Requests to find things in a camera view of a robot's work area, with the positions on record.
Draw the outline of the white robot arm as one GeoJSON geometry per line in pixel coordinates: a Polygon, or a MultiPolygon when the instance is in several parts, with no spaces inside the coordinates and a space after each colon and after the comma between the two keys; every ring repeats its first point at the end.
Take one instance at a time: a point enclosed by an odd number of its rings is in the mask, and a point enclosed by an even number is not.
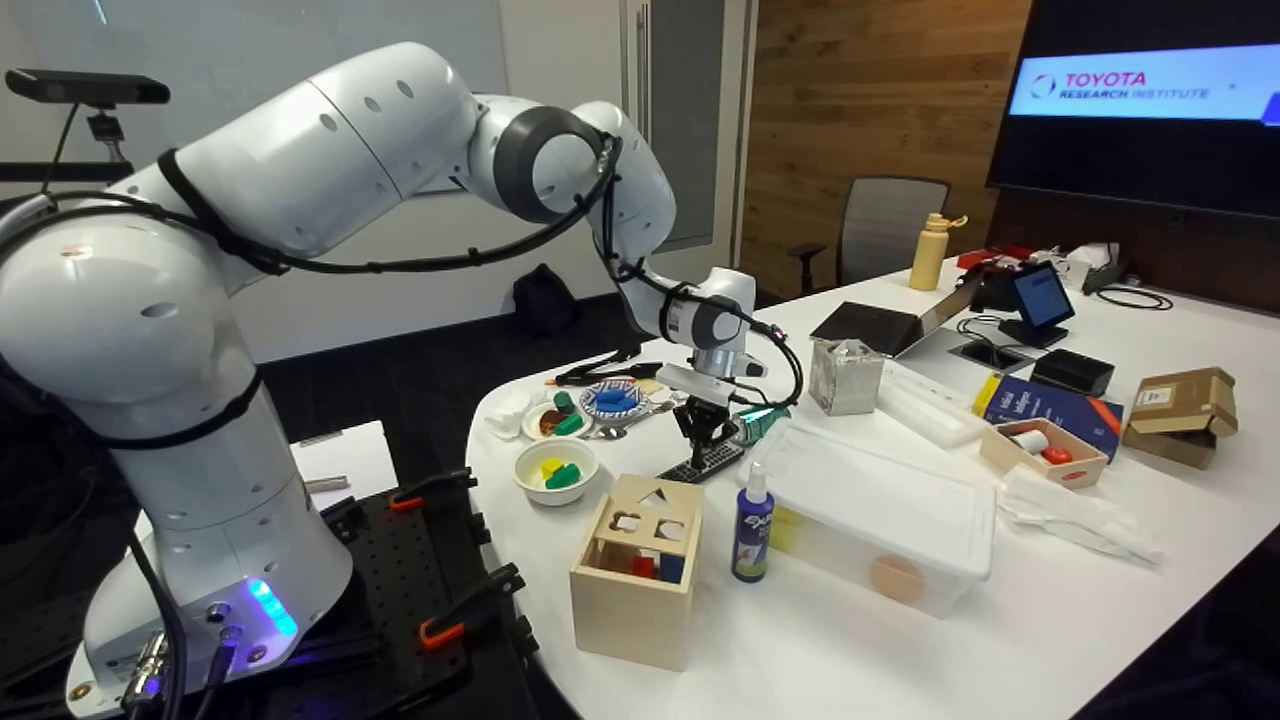
{"type": "Polygon", "coordinates": [[[257,682],[346,601],[357,560],[322,519],[261,376],[250,311],[410,195],[460,191],[571,226],[637,329],[745,374],[757,279],[654,268],[676,191],[623,110],[494,98],[427,45],[342,60],[99,191],[4,218],[4,366],[58,395],[119,470],[146,524],[97,586],[66,676],[71,720],[257,682]]]}

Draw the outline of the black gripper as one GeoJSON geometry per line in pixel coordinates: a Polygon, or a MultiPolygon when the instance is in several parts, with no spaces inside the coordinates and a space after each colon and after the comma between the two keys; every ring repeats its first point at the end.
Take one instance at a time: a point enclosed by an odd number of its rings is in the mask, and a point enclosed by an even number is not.
{"type": "Polygon", "coordinates": [[[720,460],[732,458],[732,385],[676,366],[663,366],[660,382],[679,395],[676,426],[694,446],[686,470],[703,470],[703,449],[718,449],[720,460]]]}

